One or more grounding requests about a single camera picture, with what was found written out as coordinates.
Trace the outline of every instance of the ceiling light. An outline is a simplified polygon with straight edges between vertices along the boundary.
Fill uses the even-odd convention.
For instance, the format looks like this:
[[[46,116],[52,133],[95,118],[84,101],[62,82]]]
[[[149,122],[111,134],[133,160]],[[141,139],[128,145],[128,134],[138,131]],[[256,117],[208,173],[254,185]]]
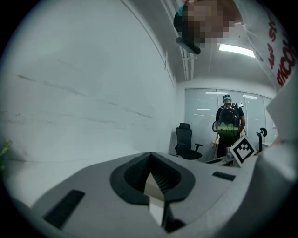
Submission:
[[[253,54],[252,50],[248,50],[248,49],[245,49],[242,47],[220,44],[219,50],[238,53],[238,54],[244,54],[244,55],[251,56],[251,57],[255,58],[255,55]]]
[[[257,97],[244,95],[244,94],[242,95],[242,97],[247,98],[247,99],[257,99]]]
[[[205,94],[220,94],[220,95],[226,95],[226,94],[229,94],[229,93],[226,93],[226,92],[205,92]]]

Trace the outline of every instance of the person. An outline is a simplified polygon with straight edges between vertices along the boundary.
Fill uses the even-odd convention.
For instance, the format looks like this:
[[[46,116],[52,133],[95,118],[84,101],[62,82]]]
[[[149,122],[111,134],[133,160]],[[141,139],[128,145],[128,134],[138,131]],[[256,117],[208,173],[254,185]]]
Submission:
[[[232,98],[230,95],[224,95],[223,96],[223,105],[232,105]],[[219,116],[220,113],[222,112],[223,107],[221,106],[217,113],[216,113],[216,121],[219,121]],[[241,121],[241,126],[240,126],[240,130],[238,131],[237,135],[235,137],[223,137],[221,136],[219,138],[219,142],[218,142],[218,147],[217,147],[217,158],[223,157],[226,155],[226,148],[232,146],[232,144],[234,144],[241,135],[241,132],[243,131],[244,127],[245,127],[245,117],[244,117],[244,113],[242,111],[241,108],[237,108],[237,113],[239,116],[239,120]]]
[[[178,33],[196,45],[225,37],[235,24],[243,26],[276,91],[298,78],[296,50],[278,19],[258,0],[186,0],[174,17]]]

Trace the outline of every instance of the white sign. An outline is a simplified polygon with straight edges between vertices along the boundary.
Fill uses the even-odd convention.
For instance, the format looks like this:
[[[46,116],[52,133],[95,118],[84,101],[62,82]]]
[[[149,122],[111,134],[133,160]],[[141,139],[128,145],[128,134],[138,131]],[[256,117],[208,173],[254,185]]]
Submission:
[[[231,146],[230,152],[241,167],[244,160],[248,157],[254,156],[257,150],[251,143],[249,143],[246,136],[242,136]]]

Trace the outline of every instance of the office chair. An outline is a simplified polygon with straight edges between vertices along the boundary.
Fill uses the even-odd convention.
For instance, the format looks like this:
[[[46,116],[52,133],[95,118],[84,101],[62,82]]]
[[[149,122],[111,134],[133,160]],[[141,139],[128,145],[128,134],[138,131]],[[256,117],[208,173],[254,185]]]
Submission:
[[[180,126],[176,128],[177,145],[175,151],[177,155],[180,155],[184,159],[198,159],[202,157],[202,154],[197,152],[201,144],[195,144],[196,150],[191,150],[191,136],[192,130],[187,123],[180,123]]]

